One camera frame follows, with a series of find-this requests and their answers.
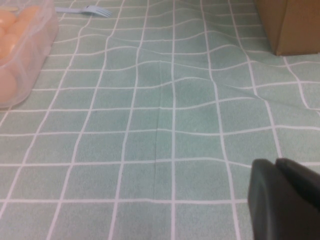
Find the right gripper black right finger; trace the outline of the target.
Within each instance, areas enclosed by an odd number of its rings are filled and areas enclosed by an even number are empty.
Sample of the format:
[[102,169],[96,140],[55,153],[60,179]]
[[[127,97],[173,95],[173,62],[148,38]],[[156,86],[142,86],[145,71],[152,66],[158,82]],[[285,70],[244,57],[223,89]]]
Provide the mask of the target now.
[[276,167],[295,191],[314,207],[320,206],[320,175],[288,158],[278,158]]

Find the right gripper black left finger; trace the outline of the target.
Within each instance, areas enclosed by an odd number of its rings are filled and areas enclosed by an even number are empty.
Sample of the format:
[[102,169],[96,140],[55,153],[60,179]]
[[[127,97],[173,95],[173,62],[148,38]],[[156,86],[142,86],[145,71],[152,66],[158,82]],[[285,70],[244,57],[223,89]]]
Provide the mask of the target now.
[[320,206],[296,192],[276,161],[253,161],[247,201],[255,240],[320,238]]

